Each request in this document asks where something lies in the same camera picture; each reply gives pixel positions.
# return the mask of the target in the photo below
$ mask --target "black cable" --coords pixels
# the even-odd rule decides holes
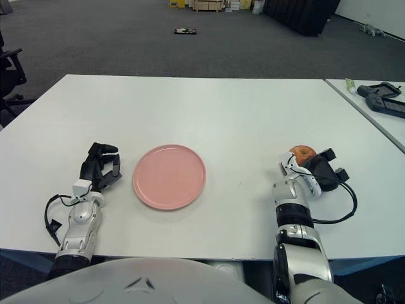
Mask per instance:
[[[346,214],[344,217],[338,219],[338,220],[317,220],[316,218],[313,218],[313,222],[316,224],[337,224],[340,222],[343,222],[344,220],[347,220],[349,217],[352,217],[354,215],[354,213],[357,210],[358,207],[358,202],[357,202],[357,196],[356,193],[354,192],[354,190],[351,188],[351,186],[349,186],[348,184],[346,184],[345,182],[342,182],[341,180],[338,179],[332,179],[330,177],[325,177],[325,176],[320,176],[320,175],[314,175],[314,174],[309,174],[309,173],[303,173],[303,172],[298,172],[295,171],[293,168],[290,168],[292,171],[294,171],[295,173],[298,174],[304,174],[304,175],[310,175],[313,177],[316,177],[318,179],[328,179],[330,181],[334,181],[337,182],[340,186],[342,186],[351,196],[352,200],[353,200],[353,208],[352,211],[350,211],[348,214]]]
[[[51,224],[49,223],[49,221],[48,221],[48,216],[47,216],[49,205],[50,205],[51,203],[53,203],[53,202],[54,202],[56,199],[58,199],[58,198],[61,200],[62,204],[65,205],[66,207],[71,207],[71,206],[77,205],[77,204],[81,203],[82,201],[81,201],[81,200],[78,200],[76,203],[73,203],[73,204],[68,205],[68,204],[66,204],[66,203],[63,201],[63,198],[72,198],[72,197],[71,197],[70,195],[57,194],[57,195],[54,195],[52,198],[50,198],[49,201],[46,203],[45,212],[44,212],[45,228],[46,228],[46,230],[48,231],[49,235],[53,238],[53,240],[55,241],[55,243],[56,243],[58,246],[61,246],[61,243],[59,242],[59,239],[58,239],[58,237],[56,236],[56,230],[60,227],[60,223],[57,223],[56,221],[53,220],[53,221],[51,222],[51,224],[52,224],[52,225],[51,225]],[[53,225],[58,225],[58,224],[59,224],[59,227],[55,229],[55,227],[53,227]]]

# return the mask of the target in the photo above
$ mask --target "white table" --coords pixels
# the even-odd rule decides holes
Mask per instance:
[[[324,81],[91,75],[65,76],[0,132],[0,248],[56,252],[46,201],[71,193],[94,141],[119,147],[123,175],[104,192],[97,255],[271,260],[271,185],[282,178],[279,154],[297,144],[332,147],[333,167],[346,168],[358,195],[353,218],[317,225],[328,257],[405,253],[404,155]],[[132,189],[137,161],[168,143],[194,149],[207,167],[200,197],[172,212]],[[311,202],[319,219],[350,209],[343,189]],[[68,212],[50,208],[59,238]]]
[[[344,79],[327,79],[326,82],[330,84],[344,99],[350,102],[361,114],[364,115],[375,127],[386,135],[399,149],[405,153],[405,119],[387,115],[384,113],[371,111],[366,104],[365,98],[358,94],[351,94],[346,87]],[[355,80],[356,88],[360,85],[372,86],[380,84],[381,81],[370,80]],[[405,82],[390,81],[396,87],[402,86],[402,94],[393,98],[394,100],[402,101],[405,103]]]

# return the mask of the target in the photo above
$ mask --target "black chair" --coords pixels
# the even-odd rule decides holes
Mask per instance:
[[[3,36],[0,32],[0,114],[3,110],[6,110],[15,118],[17,114],[11,109],[11,106],[29,105],[36,99],[24,99],[23,96],[19,94],[14,95],[12,98],[4,99],[16,86],[26,83],[27,79],[25,78],[24,70],[17,57],[22,49],[4,52],[3,46]]]

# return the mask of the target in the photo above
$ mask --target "pink plate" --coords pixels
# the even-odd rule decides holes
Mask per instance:
[[[150,150],[138,162],[134,190],[147,205],[163,210],[184,207],[203,190],[206,170],[193,150],[167,144]]]

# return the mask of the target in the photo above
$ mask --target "white wall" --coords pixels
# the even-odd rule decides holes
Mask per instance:
[[[336,14],[405,39],[405,0],[341,0]]]

